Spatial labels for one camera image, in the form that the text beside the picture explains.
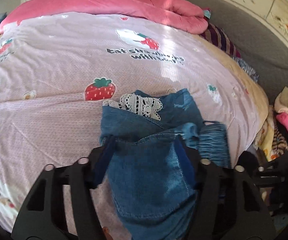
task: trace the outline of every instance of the striped pillow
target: striped pillow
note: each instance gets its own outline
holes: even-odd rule
[[[200,36],[230,56],[241,57],[241,54],[235,45],[229,40],[223,30],[216,27],[214,24],[208,23],[207,30],[200,34]]]

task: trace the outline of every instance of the white lace trim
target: white lace trim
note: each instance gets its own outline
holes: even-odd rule
[[[163,104],[158,98],[143,98],[135,94],[122,95],[119,103],[113,100],[104,100],[103,106],[127,110],[155,120],[161,120],[157,112],[163,108]]]

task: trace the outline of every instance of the upholstered headboard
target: upholstered headboard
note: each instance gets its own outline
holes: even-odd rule
[[[249,13],[224,0],[187,0],[212,11],[210,22],[222,28],[242,58],[259,74],[270,103],[288,86],[288,48]]]

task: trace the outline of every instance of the silver bolt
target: silver bolt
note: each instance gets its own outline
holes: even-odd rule
[[[236,165],[236,166],[235,166],[235,170],[237,170],[238,172],[243,172],[243,171],[245,171],[244,167],[243,167],[243,166],[240,166],[240,165]]]
[[[54,168],[55,168],[55,167],[54,167],[53,164],[47,164],[47,165],[45,166],[44,170],[46,170],[46,171],[51,171],[51,170],[53,170]]]
[[[211,161],[208,160],[208,159],[202,159],[202,160],[201,160],[201,164],[210,165],[210,164],[211,164]]]
[[[88,158],[86,158],[86,157],[80,158],[77,162],[78,162],[78,164],[87,164]]]

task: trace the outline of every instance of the pink cloth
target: pink cloth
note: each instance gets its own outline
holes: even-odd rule
[[[192,34],[201,34],[208,26],[203,10],[185,0],[30,0],[2,21],[0,33],[8,23],[67,12],[141,17]]]
[[[278,120],[282,125],[284,125],[288,132],[288,114],[285,112],[280,113],[276,116],[276,120]]]

